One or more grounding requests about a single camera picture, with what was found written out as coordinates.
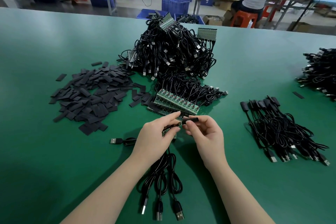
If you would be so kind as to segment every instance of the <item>person's left hand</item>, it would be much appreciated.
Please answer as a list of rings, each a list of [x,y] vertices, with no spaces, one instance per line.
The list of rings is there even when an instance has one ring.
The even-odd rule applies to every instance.
[[[139,162],[143,162],[147,167],[150,167],[155,161],[161,158],[180,128],[171,128],[164,137],[162,137],[162,130],[166,126],[178,124],[179,121],[176,118],[180,114],[181,112],[174,112],[145,123],[137,137],[131,157]]]

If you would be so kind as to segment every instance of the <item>gray tile floor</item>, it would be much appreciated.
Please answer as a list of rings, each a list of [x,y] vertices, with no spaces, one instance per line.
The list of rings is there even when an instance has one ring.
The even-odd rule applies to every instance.
[[[93,14],[108,16],[109,11],[107,8],[93,7],[90,0],[87,2],[80,1],[78,5],[72,6],[70,3],[30,3],[28,0],[18,0],[23,9],[53,11],[63,13],[78,13],[78,14]],[[189,13],[192,14],[195,1],[190,2]],[[0,6],[17,8],[14,0],[0,0]],[[161,10],[161,0],[117,0],[117,12],[113,16],[136,18],[141,9],[155,9]],[[291,10],[284,16],[282,22],[278,26],[278,30],[286,30],[292,21],[297,20],[302,10]],[[216,6],[201,5],[199,14],[204,15],[218,15],[223,16],[225,11],[220,10]],[[280,18],[281,13],[276,12],[274,19],[271,23],[268,23],[265,28],[270,28]],[[312,25],[309,33],[336,35],[336,18],[324,18],[321,15],[309,12],[301,19],[302,22]]]

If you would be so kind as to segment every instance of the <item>green table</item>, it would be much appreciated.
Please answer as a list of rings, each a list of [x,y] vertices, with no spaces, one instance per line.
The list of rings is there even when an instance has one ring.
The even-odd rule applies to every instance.
[[[131,108],[129,92],[104,121],[109,128],[86,136],[78,122],[52,121],[60,106],[49,105],[49,96],[92,62],[115,64],[117,55],[132,48],[145,31],[145,20],[8,8],[0,9],[0,18],[0,223],[58,223],[131,153],[131,147],[110,145],[110,139],[136,137],[142,125],[158,115],[145,106]],[[217,63],[204,83],[229,95],[201,111],[223,129],[233,171],[277,224],[335,223],[335,105],[319,92],[299,88],[294,78],[306,65],[303,52],[334,48],[336,37],[202,27],[217,28]],[[56,82],[61,73],[68,76]],[[147,77],[132,79],[152,85]],[[247,118],[239,104],[266,95],[276,96],[283,112],[312,130],[317,142],[330,146],[325,153],[329,167],[303,159],[268,161],[244,128]],[[229,223],[193,139],[179,133],[171,151],[183,182],[183,192],[177,195],[183,223]],[[117,223],[154,223],[153,189],[144,216],[138,213],[139,200],[134,189]],[[163,222],[177,223],[168,195],[163,203]]]

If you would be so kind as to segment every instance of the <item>stack of circuit boards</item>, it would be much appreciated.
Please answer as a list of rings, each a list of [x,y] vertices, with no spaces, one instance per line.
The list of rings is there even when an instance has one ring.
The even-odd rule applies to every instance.
[[[153,103],[160,108],[153,109],[153,105],[149,105],[147,110],[163,116],[176,111],[181,111],[181,116],[183,116],[183,114],[197,115],[198,110],[200,109],[198,105],[195,105],[164,89],[161,89],[156,94]]]

